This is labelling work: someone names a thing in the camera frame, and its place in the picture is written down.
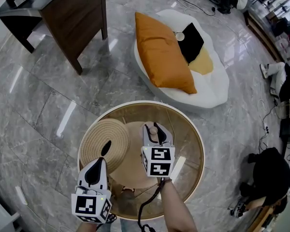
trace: white shoe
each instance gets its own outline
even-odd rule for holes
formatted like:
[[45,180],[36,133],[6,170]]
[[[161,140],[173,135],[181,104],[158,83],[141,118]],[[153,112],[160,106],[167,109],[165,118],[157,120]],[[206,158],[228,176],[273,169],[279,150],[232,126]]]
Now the white shoe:
[[267,74],[267,68],[263,64],[260,64],[260,70],[261,70],[263,79],[266,79],[269,77],[269,75]]
[[246,211],[245,202],[243,200],[244,199],[240,199],[236,207],[233,210],[230,210],[230,216],[235,218],[240,218],[243,216],[243,213]]

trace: marble floor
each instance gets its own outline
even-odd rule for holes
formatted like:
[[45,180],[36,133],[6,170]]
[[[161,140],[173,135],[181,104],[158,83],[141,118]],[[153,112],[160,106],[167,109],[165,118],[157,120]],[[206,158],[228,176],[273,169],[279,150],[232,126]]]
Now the marble floor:
[[[212,12],[208,0],[189,1]],[[25,231],[77,229],[70,194],[85,131],[113,106],[135,100],[159,101],[131,66],[134,12],[150,15],[170,8],[184,12],[175,2],[107,0],[108,40],[103,42],[98,33],[84,50],[79,59],[84,68],[81,76],[49,36],[30,36],[36,46],[33,54],[14,36],[0,45],[0,197],[11,211],[21,214]],[[227,207],[239,196],[239,181],[251,177],[245,156],[258,152],[264,134],[259,114],[264,116],[273,106],[259,64],[274,61],[245,26],[240,11],[216,12],[214,16],[201,11],[186,13],[198,19],[212,37],[230,79],[227,103],[197,114],[185,112],[200,131],[206,157],[202,182],[187,206],[201,232],[245,231],[254,213],[235,219],[228,215]],[[67,111],[70,117],[63,123]],[[265,122],[270,133],[264,141],[280,149],[279,119],[274,110]],[[21,186],[28,207],[20,203],[15,186]],[[151,225],[156,231],[166,231],[163,219]],[[119,228],[116,221],[112,230]]]

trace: white bean bag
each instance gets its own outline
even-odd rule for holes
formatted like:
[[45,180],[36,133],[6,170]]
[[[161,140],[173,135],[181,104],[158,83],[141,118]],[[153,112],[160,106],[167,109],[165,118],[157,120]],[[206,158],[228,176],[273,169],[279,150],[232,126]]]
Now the white bean bag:
[[214,50],[211,37],[202,30],[198,21],[190,15],[175,10],[163,10],[157,14],[162,18],[161,22],[169,26],[174,32],[183,31],[192,22],[204,40],[204,46],[212,59],[214,69],[206,75],[191,71],[197,94],[189,95],[176,88],[155,87],[150,82],[142,64],[135,40],[132,59],[136,61],[134,66],[140,77],[150,90],[163,101],[188,111],[195,112],[196,108],[213,108],[225,103],[228,100],[229,78],[218,54]]

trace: fiducial marker cube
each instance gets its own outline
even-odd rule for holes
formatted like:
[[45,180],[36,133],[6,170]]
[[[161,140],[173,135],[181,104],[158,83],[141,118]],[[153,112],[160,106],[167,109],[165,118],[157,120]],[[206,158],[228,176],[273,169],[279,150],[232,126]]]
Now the fiducial marker cube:
[[72,194],[72,213],[83,222],[105,223],[111,207],[107,195]]
[[175,159],[174,147],[143,146],[141,152],[147,176],[170,177]]

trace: yellow cushion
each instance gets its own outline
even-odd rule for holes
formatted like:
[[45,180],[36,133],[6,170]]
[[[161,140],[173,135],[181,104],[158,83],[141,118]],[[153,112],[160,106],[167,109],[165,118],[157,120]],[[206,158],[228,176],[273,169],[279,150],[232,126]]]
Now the yellow cushion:
[[135,13],[135,27],[138,52],[152,84],[195,94],[191,71],[172,30],[139,12]]
[[192,71],[198,72],[201,75],[206,75],[213,71],[213,62],[204,45],[201,48],[199,55],[188,65],[188,67]]

